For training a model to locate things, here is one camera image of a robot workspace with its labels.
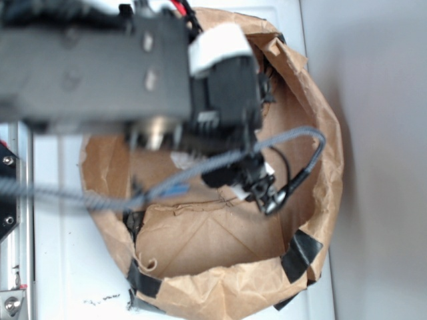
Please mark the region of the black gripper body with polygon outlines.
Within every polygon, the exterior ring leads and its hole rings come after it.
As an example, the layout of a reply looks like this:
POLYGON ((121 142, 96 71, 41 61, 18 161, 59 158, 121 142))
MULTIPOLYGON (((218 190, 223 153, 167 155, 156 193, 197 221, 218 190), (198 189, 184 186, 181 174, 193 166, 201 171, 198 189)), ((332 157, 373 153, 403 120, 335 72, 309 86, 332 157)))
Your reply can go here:
POLYGON ((178 151, 213 155, 249 149, 262 127, 259 66, 242 28, 222 23, 189 45, 191 115, 178 151))

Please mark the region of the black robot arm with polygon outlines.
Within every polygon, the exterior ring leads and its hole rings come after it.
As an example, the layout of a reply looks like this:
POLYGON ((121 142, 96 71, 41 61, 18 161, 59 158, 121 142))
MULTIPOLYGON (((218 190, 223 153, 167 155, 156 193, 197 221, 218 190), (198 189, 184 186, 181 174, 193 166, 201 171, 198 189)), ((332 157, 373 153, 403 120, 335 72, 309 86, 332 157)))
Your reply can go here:
POLYGON ((132 147, 250 152, 265 92, 236 23, 146 1, 1 2, 1 121, 40 133, 123 133, 132 147))

